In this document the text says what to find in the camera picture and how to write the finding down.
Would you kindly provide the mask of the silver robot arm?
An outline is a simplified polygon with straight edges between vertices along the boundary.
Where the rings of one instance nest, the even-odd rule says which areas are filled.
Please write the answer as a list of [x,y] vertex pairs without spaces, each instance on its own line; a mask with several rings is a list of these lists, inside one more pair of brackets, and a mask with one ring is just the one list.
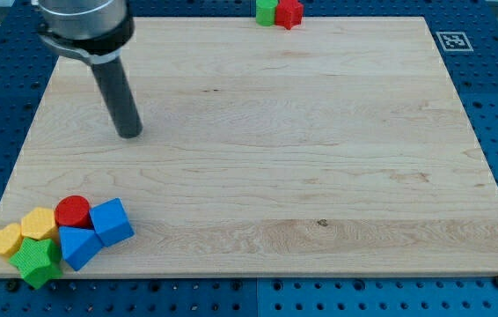
[[57,55],[89,66],[120,57],[135,23],[128,0],[36,0],[37,33]]

